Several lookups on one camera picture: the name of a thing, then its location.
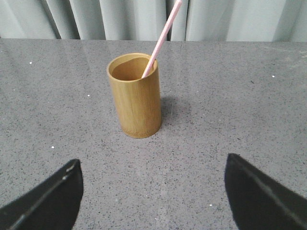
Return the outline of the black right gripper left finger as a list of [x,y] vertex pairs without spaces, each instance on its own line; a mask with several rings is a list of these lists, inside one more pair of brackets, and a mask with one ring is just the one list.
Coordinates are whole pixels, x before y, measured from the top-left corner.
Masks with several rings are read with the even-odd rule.
[[73,159],[0,209],[2,230],[71,230],[83,196],[81,162]]

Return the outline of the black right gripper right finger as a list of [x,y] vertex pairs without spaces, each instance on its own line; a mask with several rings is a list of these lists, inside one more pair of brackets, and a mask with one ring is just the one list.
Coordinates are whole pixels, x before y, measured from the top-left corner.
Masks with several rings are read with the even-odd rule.
[[228,154],[224,183],[233,219],[240,230],[307,228],[307,200],[240,155]]

